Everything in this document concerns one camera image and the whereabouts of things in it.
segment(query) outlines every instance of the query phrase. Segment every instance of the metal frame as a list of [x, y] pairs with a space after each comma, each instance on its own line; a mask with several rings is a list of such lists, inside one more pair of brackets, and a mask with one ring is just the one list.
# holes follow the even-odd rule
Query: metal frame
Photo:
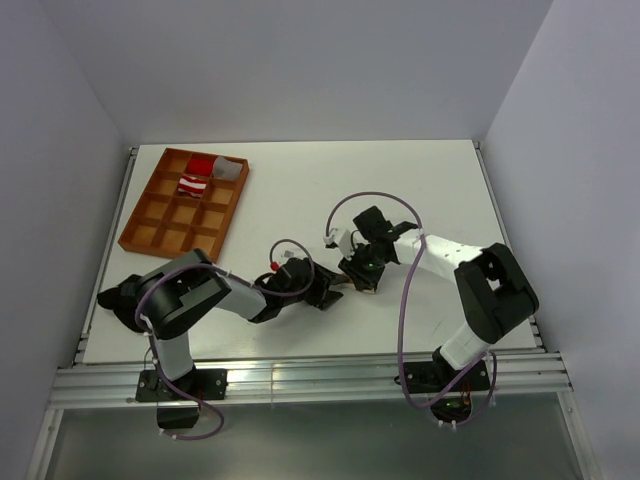
[[[495, 195], [480, 152], [474, 142], [478, 162], [491, 201], [496, 212], [505, 242], [509, 240], [495, 200]], [[122, 211], [122, 205], [137, 157], [132, 148], [122, 189], [111, 224], [109, 238], [100, 264], [94, 292], [89, 305], [83, 334], [78, 346], [74, 366], [61, 369], [51, 392], [48, 410], [34, 450], [27, 474], [28, 479], [43, 479], [53, 453], [58, 427], [66, 409], [95, 408], [156, 408], [156, 404], [138, 404], [135, 391], [142, 362], [120, 365], [83, 364], [91, 318], [95, 309], [95, 296], [99, 291], [113, 238]], [[583, 478], [602, 478], [591, 450], [589, 439], [578, 414], [573, 389], [564, 362], [559, 353], [547, 353], [534, 318], [530, 319], [536, 339], [536, 348], [500, 352], [497, 395], [534, 394], [555, 392], [558, 394], [567, 429], [574, 445]], [[405, 359], [420, 360], [430, 355], [407, 354]], [[227, 397], [218, 405], [256, 403], [300, 403], [323, 401], [371, 401], [402, 398], [393, 382], [397, 375], [395, 355], [348, 356], [331, 358], [271, 359], [260, 361], [202, 361], [198, 368], [225, 368], [228, 372]], [[180, 405], [189, 402], [166, 402], [160, 405]]]
[[31, 456], [31, 464], [25, 476], [27, 480], [44, 480], [46, 478], [63, 414], [64, 410], [57, 409], [49, 409], [44, 413], [40, 435], [38, 435]]
[[[419, 360], [427, 354], [406, 355]], [[500, 354], [497, 393], [570, 392], [571, 384], [558, 353]], [[225, 400], [218, 405], [387, 400], [402, 398], [393, 379], [395, 355], [287, 359], [246, 362], [196, 362], [199, 369], [228, 370]], [[155, 407], [138, 404], [135, 392], [142, 363], [76, 366], [56, 376], [49, 408]], [[166, 402], [180, 405], [189, 402]]]

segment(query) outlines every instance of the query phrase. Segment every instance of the red and white sock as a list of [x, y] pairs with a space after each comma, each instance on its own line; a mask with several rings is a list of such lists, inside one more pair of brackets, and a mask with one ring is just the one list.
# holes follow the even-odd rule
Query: red and white sock
[[182, 175], [178, 182], [178, 192], [187, 193], [195, 198], [202, 197], [204, 189], [207, 187], [207, 181], [201, 180], [190, 175]]

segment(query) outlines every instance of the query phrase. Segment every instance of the orange compartment tray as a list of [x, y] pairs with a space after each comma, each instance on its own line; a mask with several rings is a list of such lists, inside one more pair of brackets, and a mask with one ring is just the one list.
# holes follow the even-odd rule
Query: orange compartment tray
[[190, 175], [207, 181], [201, 198], [179, 193], [178, 180], [191, 158], [214, 161], [218, 156], [167, 148], [118, 240], [120, 246], [164, 258], [200, 248], [216, 262], [249, 174], [249, 162], [224, 155], [242, 164], [234, 181]]

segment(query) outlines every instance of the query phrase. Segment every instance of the black bracket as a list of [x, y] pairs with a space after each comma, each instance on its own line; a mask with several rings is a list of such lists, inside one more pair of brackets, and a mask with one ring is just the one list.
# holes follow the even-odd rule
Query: black bracket
[[[438, 393], [458, 374], [451, 372], [450, 378], [442, 377], [442, 369], [436, 362], [405, 362], [404, 374], [409, 393]], [[482, 392], [489, 390], [489, 374], [484, 362], [476, 363], [451, 389], [452, 392]]]
[[[375, 206], [355, 217], [353, 223], [369, 243], [352, 245], [353, 256], [350, 259], [343, 258], [338, 268], [353, 281], [357, 291], [375, 292], [385, 265], [389, 262], [400, 264], [394, 242], [403, 233], [418, 228], [418, 225], [401, 222], [394, 226]], [[336, 247], [335, 243], [328, 245], [328, 248]]]
[[[224, 400], [227, 391], [227, 370], [223, 368], [194, 369], [192, 387], [186, 393], [202, 400]], [[182, 397], [170, 390], [155, 370], [143, 370], [138, 379], [136, 402], [175, 402]]]

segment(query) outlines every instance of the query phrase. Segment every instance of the robotic arm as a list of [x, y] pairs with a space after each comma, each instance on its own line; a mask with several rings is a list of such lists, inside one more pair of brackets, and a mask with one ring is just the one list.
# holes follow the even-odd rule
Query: robotic arm
[[[354, 218], [367, 243], [352, 241], [353, 233], [332, 229], [328, 248], [339, 248], [340, 269], [359, 291], [376, 291], [385, 266], [412, 264], [421, 246], [418, 226], [392, 225], [377, 207]], [[539, 302], [511, 250], [495, 243], [481, 248], [426, 236], [427, 248], [419, 267], [458, 287], [466, 322], [433, 355], [431, 383], [444, 386], [479, 354], [533, 315]]]
[[[131, 277], [111, 291], [101, 293], [102, 301], [99, 296], [98, 302], [114, 310], [119, 318], [122, 305], [126, 305], [133, 317], [133, 310], [142, 302], [140, 318], [153, 332], [155, 360], [162, 366], [166, 380], [192, 397], [199, 392], [204, 400], [224, 398], [223, 389], [206, 388], [212, 383], [212, 377], [207, 375], [213, 371], [199, 372], [189, 351], [187, 332], [209, 310], [221, 308], [252, 323], [272, 319], [282, 308], [301, 301], [326, 310], [343, 296], [333, 291], [333, 286], [349, 283], [358, 291], [375, 292], [388, 263], [415, 261], [421, 248], [421, 232], [416, 224], [401, 222], [394, 226], [377, 207], [355, 217], [354, 224], [366, 243], [354, 242], [353, 233], [345, 229], [332, 229], [325, 237], [327, 248], [338, 248], [342, 253], [338, 266], [344, 274], [334, 273], [309, 258], [294, 257], [250, 284], [212, 265], [205, 253], [196, 249], [142, 278]], [[434, 352], [433, 361], [420, 371], [421, 378], [413, 380], [418, 387], [414, 392], [439, 392], [479, 354], [535, 313], [539, 304], [505, 245], [496, 243], [480, 248], [435, 235], [427, 235], [426, 243], [419, 267], [457, 285], [466, 319]], [[105, 301], [109, 293], [111, 298]], [[407, 375], [408, 365], [405, 363], [406, 378], [411, 377]], [[136, 395], [139, 401], [145, 401], [143, 397], [153, 402], [180, 399], [175, 389], [167, 388], [153, 373], [141, 374]], [[477, 372], [472, 370], [463, 379], [471, 373]], [[226, 385], [224, 378], [213, 381], [216, 385]], [[486, 390], [488, 386], [474, 385], [472, 389]], [[153, 395], [145, 397], [145, 391]], [[159, 426], [193, 426], [198, 413], [189, 415], [184, 413], [185, 409], [179, 411], [182, 417], [176, 419], [176, 409], [169, 416], [161, 415], [159, 410]]]

